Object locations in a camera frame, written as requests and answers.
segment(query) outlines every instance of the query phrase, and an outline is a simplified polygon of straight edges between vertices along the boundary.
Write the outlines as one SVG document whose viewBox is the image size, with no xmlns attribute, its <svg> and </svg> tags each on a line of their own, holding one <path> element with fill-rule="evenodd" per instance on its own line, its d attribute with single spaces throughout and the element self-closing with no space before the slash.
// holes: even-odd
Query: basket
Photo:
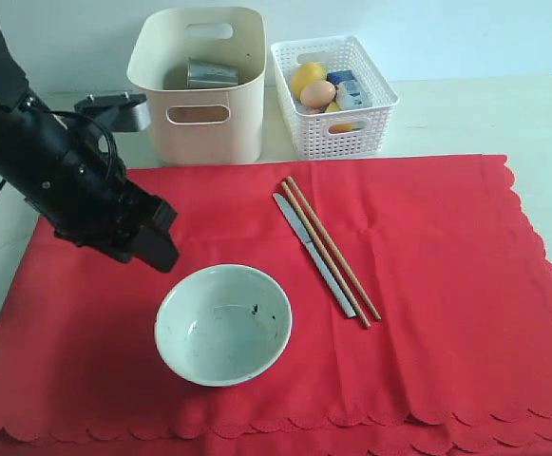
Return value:
<svg viewBox="0 0 552 456">
<path fill-rule="evenodd" d="M 301 160 L 351 159 L 379 151 L 398 96 L 356 38 L 338 36 L 289 41 L 275 43 L 271 50 L 276 67 L 277 96 Z M 372 107 L 302 114 L 304 107 L 293 98 L 288 83 L 295 69 L 305 62 L 318 62 L 329 72 L 350 69 L 370 97 Z M 361 129 L 331 133 L 329 129 L 337 124 L 356 124 Z"/>
<path fill-rule="evenodd" d="M 147 97 L 151 140 L 164 162 L 258 159 L 265 54 L 263 19 L 252 9 L 173 8 L 144 22 L 127 76 Z M 186 89 L 190 58 L 237 67 L 240 85 Z"/>
</svg>

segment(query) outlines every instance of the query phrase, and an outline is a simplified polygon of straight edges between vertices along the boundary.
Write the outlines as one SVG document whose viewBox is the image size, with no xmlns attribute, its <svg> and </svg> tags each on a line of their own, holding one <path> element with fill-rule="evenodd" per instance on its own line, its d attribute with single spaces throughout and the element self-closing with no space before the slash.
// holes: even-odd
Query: knife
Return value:
<svg viewBox="0 0 552 456">
<path fill-rule="evenodd" d="M 331 273 L 331 270 L 322 259 L 322 256 L 320 256 L 320 254 L 315 249 L 314 242 L 312 241 L 310 234 L 307 232 L 305 226 L 303 226 L 303 222 L 296 214 L 295 209 L 293 209 L 293 206 L 291 206 L 291 203 L 288 202 L 288 200 L 282 197 L 279 193 L 274 193 L 274 200 L 276 200 L 280 211 L 282 211 L 282 214 L 284 214 L 284 217 L 293 228 L 293 231 L 295 231 L 298 238 L 301 240 L 307 251 L 310 253 L 315 266 L 324 277 L 324 280 L 326 280 L 326 283 L 333 292 L 334 297 L 336 297 L 336 300 L 339 301 L 339 305 L 341 306 L 341 309 L 343 309 L 345 315 L 348 318 L 352 318 L 353 316 L 355 316 L 355 310 L 350 304 L 350 301 L 343 293 L 343 290 L 341 290 L 341 287 L 339 287 L 339 284 L 336 283 L 336 280 L 333 277 L 333 273 Z"/>
</svg>

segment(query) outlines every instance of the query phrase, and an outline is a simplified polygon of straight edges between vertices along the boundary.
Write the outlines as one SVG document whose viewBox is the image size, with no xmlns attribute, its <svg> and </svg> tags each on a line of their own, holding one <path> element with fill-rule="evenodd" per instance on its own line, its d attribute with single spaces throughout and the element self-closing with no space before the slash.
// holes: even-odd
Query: ceramic bowl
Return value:
<svg viewBox="0 0 552 456">
<path fill-rule="evenodd" d="M 224 387 L 272 366 L 292 324 L 290 302 L 275 280 L 249 266 L 220 264 L 189 275 L 165 297 L 155 340 L 177 375 Z"/>
</svg>

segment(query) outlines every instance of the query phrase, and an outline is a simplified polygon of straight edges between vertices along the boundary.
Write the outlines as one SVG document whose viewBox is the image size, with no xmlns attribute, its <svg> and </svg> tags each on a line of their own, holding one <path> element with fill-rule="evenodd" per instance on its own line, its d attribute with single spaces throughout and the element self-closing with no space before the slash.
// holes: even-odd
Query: white table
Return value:
<svg viewBox="0 0 552 456">
<path fill-rule="evenodd" d="M 400 105 L 380 156 L 507 154 L 514 189 L 540 233 L 552 261 L 552 76 L 394 83 Z M 71 109 L 85 94 L 45 97 L 52 108 Z M 159 162 L 146 133 L 116 138 L 128 167 Z M 290 136 L 266 90 L 260 162 L 295 160 Z M 32 233 L 36 213 L 15 190 L 0 195 L 0 309 Z"/>
</svg>

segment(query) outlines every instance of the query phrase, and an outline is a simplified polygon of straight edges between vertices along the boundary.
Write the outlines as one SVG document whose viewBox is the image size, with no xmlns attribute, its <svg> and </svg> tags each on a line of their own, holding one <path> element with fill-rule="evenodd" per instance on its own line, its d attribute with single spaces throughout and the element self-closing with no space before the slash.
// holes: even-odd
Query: white wall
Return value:
<svg viewBox="0 0 552 456">
<path fill-rule="evenodd" d="M 144 18 L 192 0 L 0 0 L 10 50 L 40 92 L 129 87 Z M 265 17 L 269 44 L 358 35 L 391 80 L 552 74 L 552 0 L 221 0 Z"/>
</svg>

